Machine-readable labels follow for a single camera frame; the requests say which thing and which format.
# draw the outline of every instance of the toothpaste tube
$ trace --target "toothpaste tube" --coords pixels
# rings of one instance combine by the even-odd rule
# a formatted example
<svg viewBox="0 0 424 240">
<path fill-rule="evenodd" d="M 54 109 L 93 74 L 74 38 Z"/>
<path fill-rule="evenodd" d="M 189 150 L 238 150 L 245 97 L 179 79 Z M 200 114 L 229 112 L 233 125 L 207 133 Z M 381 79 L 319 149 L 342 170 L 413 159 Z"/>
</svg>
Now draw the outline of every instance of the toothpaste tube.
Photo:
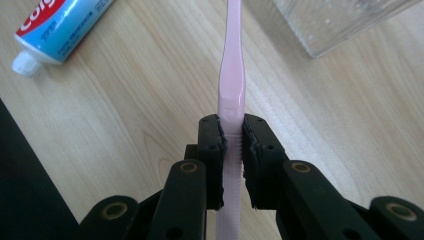
<svg viewBox="0 0 424 240">
<path fill-rule="evenodd" d="M 12 69 L 34 76 L 43 64 L 61 64 L 113 0 L 41 0 L 16 31 L 22 45 Z"/>
</svg>

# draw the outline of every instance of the toothpaste cap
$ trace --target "toothpaste cap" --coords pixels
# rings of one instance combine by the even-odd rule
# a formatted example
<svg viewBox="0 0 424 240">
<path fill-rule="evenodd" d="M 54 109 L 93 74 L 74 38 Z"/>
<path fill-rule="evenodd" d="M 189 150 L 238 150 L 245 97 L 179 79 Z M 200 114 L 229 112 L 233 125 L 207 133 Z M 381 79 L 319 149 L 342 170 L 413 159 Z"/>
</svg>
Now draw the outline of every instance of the toothpaste cap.
<svg viewBox="0 0 424 240">
<path fill-rule="evenodd" d="M 41 69 L 42 63 L 37 61 L 27 51 L 22 51 L 13 61 L 13 71 L 25 77 L 33 77 Z"/>
</svg>

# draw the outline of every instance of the colgate logo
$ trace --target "colgate logo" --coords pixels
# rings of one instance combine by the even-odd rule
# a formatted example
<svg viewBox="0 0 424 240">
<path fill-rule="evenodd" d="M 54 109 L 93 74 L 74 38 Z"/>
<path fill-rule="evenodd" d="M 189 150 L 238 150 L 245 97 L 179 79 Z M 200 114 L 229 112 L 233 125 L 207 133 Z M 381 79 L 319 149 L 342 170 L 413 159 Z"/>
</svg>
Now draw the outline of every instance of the colgate logo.
<svg viewBox="0 0 424 240">
<path fill-rule="evenodd" d="M 26 33 L 31 32 L 55 14 L 63 3 L 65 3 L 65 0 L 41 0 L 16 34 L 22 37 Z"/>
</svg>

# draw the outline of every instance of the toothbrush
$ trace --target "toothbrush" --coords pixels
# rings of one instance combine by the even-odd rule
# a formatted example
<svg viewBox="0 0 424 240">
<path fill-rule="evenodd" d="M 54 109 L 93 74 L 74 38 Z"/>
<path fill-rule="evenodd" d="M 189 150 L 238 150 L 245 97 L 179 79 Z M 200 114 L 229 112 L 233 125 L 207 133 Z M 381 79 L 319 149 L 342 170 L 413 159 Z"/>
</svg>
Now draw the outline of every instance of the toothbrush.
<svg viewBox="0 0 424 240">
<path fill-rule="evenodd" d="M 238 239 L 246 94 L 241 47 L 242 0 L 228 0 L 227 5 L 227 29 L 218 94 L 218 116 L 228 147 L 223 169 L 224 207 L 218 211 L 216 220 L 216 238 L 219 240 Z"/>
</svg>

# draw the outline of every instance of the wooden table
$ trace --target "wooden table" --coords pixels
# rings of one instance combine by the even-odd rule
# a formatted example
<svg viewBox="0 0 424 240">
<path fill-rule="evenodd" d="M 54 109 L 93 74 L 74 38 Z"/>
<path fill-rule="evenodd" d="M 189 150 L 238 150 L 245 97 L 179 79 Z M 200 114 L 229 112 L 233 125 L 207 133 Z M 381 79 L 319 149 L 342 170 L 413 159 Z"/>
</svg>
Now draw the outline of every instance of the wooden table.
<svg viewBox="0 0 424 240">
<path fill-rule="evenodd" d="M 108 196 L 147 198 L 217 110 L 226 1 L 115 1 L 66 64 L 32 80 L 10 65 L 37 2 L 2 3 L 0 97 L 79 221 Z M 245 0 L 247 112 L 347 199 L 424 208 L 422 19 L 424 3 L 313 60 L 271 0 Z M 278 239 L 274 219 L 243 190 L 241 239 Z"/>
</svg>

